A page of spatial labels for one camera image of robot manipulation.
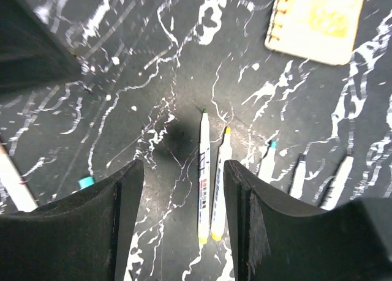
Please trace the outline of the teal cap marker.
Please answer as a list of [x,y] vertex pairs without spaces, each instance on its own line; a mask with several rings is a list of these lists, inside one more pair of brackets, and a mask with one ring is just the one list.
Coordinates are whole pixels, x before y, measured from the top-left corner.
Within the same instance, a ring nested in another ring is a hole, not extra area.
[[87,177],[81,178],[78,181],[78,185],[80,186],[81,189],[85,189],[85,188],[92,186],[94,184],[95,184],[95,180],[92,176],[87,176]]

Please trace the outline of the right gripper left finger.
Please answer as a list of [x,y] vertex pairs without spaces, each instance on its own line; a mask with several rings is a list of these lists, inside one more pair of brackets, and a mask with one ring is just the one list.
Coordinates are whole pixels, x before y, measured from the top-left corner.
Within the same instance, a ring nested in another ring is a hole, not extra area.
[[122,280],[143,162],[32,212],[1,216],[2,280]]

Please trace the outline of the green cap marker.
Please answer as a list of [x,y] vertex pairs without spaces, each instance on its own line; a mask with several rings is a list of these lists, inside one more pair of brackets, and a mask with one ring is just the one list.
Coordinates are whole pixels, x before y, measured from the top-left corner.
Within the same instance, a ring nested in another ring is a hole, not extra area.
[[208,112],[204,109],[200,123],[198,165],[198,240],[201,245],[205,245],[209,238],[210,161],[210,125]]

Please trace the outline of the purple cap marker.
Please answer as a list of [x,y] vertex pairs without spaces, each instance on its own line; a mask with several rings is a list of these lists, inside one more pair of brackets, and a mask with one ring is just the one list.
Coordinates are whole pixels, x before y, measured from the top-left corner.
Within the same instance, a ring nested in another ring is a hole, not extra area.
[[354,157],[352,155],[347,155],[344,158],[320,203],[320,208],[330,211],[336,207],[352,170],[353,161]]

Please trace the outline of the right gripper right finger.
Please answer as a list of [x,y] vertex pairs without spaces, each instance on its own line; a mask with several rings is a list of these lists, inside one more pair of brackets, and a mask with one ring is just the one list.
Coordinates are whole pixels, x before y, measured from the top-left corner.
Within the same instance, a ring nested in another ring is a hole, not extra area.
[[224,165],[236,280],[390,280],[391,200],[359,198],[331,211]]

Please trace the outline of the yellow cap marker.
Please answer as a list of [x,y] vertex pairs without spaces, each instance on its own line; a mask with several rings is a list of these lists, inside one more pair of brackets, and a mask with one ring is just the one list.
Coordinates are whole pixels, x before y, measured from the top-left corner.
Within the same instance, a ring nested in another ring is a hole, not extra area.
[[226,205],[224,195],[224,163],[232,158],[231,128],[225,128],[222,144],[217,154],[216,177],[214,185],[213,209],[211,216],[211,236],[220,241],[225,230]]

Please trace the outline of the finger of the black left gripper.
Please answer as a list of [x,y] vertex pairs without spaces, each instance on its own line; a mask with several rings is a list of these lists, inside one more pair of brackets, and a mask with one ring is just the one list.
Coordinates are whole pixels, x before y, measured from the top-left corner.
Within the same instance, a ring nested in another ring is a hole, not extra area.
[[1,0],[1,94],[75,81],[78,59],[25,0]]

